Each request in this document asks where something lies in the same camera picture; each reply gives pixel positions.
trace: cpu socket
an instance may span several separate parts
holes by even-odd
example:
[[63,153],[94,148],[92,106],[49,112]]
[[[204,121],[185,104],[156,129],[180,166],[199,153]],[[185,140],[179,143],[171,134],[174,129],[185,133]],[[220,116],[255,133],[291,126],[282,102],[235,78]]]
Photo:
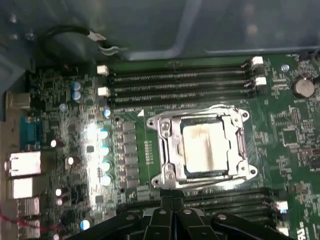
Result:
[[246,110],[223,104],[165,111],[149,118],[157,131],[161,173],[155,188],[203,189],[236,185],[257,175],[249,165],[243,122]]

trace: ram slot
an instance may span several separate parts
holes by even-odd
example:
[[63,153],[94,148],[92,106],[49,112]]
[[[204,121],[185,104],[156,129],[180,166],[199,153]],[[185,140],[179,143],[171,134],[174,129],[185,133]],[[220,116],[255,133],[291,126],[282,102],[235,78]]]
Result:
[[111,109],[147,107],[147,106],[166,106],[172,104],[186,103],[210,103],[215,101],[252,99],[257,93],[254,90],[233,90],[219,92],[193,92],[183,94],[165,94],[158,96],[142,96],[142,97],[123,97],[109,99]]
[[201,92],[204,89],[212,91],[223,91],[234,88],[239,90],[245,88],[248,83],[246,80],[233,82],[232,84],[217,84],[216,82],[194,82],[194,83],[179,83],[179,84],[162,84],[162,85],[150,85],[150,86],[133,86],[131,88],[117,87],[112,91],[112,95],[117,98],[126,96],[148,96],[154,95],[159,92],[161,94],[182,94],[188,92]]

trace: motherboard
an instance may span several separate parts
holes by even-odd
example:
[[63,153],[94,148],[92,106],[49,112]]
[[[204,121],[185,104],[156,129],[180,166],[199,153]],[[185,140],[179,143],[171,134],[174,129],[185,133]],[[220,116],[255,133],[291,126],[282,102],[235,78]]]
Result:
[[2,223],[3,239],[63,240],[179,189],[207,217],[319,240],[317,63],[273,54],[27,73],[29,92],[6,96],[17,134],[1,207],[33,227]]

